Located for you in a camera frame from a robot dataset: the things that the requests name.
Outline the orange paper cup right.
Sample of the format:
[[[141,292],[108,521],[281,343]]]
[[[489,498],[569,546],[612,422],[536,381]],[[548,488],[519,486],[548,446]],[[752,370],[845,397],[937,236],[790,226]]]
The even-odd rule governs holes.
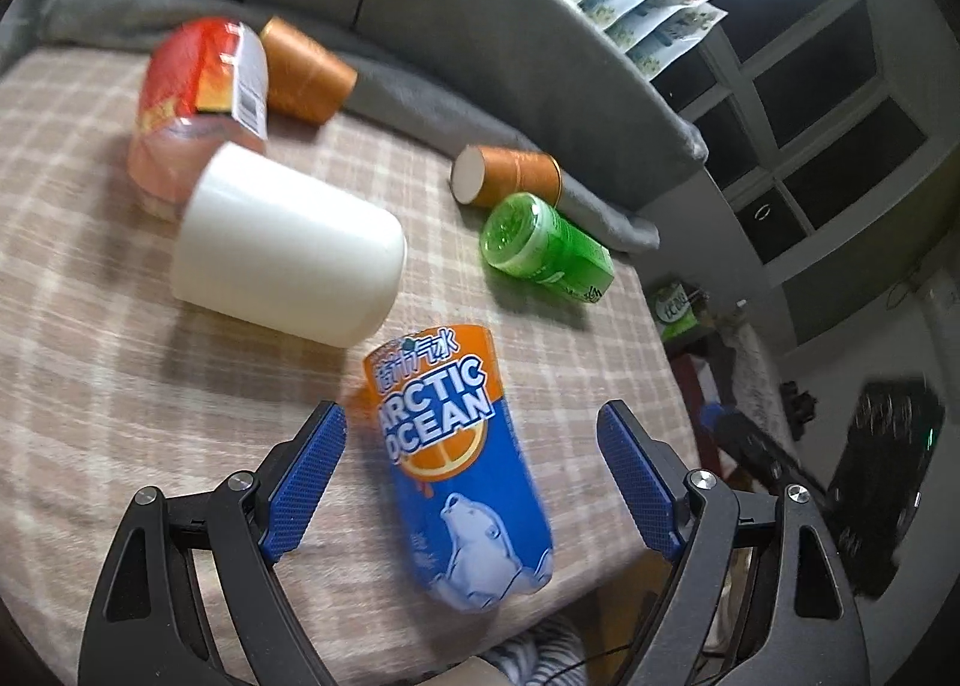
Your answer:
[[[469,145],[452,162],[451,191],[460,205],[493,209],[503,198],[530,192],[556,205],[563,175],[555,158],[542,152]]]

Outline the white window frame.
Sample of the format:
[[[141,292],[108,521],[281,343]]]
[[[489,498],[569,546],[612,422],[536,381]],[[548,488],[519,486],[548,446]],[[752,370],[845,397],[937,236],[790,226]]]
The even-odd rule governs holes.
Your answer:
[[[939,173],[958,41],[936,0],[711,0],[727,17],[652,79],[771,287],[794,285]]]

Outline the blue Arctic Ocean cup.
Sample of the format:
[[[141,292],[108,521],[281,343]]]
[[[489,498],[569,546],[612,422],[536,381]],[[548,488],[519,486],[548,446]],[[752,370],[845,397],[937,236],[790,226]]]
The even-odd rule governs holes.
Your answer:
[[[517,439],[493,337],[430,327],[364,358],[416,580],[487,613],[553,576],[550,523]]]

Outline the green plastic cup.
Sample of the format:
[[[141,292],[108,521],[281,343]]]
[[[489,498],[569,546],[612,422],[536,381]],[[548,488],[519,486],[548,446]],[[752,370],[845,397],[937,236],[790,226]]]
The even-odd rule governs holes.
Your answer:
[[[491,210],[480,252],[498,272],[586,305],[599,303],[615,278],[608,249],[530,192],[508,195]]]

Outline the grey sofa backrest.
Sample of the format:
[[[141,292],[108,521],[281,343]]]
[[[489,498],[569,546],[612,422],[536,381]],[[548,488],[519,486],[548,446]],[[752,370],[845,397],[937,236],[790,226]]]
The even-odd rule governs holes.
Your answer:
[[[233,0],[335,25],[425,72],[630,210],[703,170],[697,127],[568,0]]]

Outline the orange paper cup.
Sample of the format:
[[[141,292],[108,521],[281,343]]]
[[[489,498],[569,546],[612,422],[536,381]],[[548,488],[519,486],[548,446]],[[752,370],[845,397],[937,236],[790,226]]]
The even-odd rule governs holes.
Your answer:
[[[324,126],[355,90],[358,72],[280,17],[260,30],[267,56],[270,110]]]
[[[493,209],[503,198],[530,192],[556,205],[563,175],[555,158],[542,152],[469,145],[452,162],[451,191],[460,205]]]

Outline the orange paper cup left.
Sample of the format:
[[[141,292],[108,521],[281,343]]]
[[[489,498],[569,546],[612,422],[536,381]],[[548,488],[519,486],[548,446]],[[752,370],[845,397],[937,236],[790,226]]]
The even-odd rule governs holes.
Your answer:
[[[324,126],[355,90],[358,72],[280,17],[260,30],[267,56],[270,110]]]

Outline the red orange labelled cup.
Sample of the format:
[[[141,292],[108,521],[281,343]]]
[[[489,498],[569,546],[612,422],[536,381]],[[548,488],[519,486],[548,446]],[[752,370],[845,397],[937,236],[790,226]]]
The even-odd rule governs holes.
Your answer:
[[[267,58],[249,25],[203,17],[151,54],[140,88],[127,174],[140,205],[176,220],[206,163],[226,142],[267,145]]]

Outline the green paper shopping bag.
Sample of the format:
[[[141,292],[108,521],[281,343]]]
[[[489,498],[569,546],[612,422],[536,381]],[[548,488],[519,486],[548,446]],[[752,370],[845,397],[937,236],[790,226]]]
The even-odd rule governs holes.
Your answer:
[[[652,319],[663,342],[704,326],[704,294],[697,285],[670,280],[649,298]]]

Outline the striped trousers leg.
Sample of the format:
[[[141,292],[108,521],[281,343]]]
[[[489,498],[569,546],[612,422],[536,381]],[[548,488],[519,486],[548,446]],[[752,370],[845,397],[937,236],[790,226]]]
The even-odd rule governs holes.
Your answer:
[[[514,686],[586,686],[584,640],[573,622],[553,615],[480,655]]]

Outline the white plastic cup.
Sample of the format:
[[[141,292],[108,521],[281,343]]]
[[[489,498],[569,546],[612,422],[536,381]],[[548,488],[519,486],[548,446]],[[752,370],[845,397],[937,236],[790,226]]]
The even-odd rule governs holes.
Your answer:
[[[405,259],[393,213],[225,143],[185,207],[169,282],[189,305],[348,348],[386,321]]]

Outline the plaid beige seat cover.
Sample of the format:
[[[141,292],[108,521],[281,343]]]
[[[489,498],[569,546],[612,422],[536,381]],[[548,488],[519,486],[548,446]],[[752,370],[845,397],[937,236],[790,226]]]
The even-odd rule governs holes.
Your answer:
[[[39,48],[2,80],[2,597],[73,681],[91,594],[133,493],[217,486],[295,434],[320,400],[348,443],[308,532],[277,567],[304,631],[345,684],[415,678],[519,633],[643,553],[596,444],[607,400],[697,455],[635,269],[583,306],[483,266],[482,217],[449,163],[353,116],[278,118],[268,152],[397,216],[409,241],[382,338],[446,322],[491,332],[512,421],[550,520],[555,574],[485,615],[410,574],[386,452],[364,411],[363,347],[336,350],[174,299],[176,230],[125,174],[145,60]]]

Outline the lace covered side table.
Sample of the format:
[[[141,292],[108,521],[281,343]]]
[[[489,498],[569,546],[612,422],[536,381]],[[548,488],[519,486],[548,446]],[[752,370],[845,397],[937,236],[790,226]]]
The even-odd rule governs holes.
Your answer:
[[[781,377],[763,340],[745,321],[722,326],[721,338],[734,352],[732,393],[737,407],[795,459],[796,444],[779,392]]]

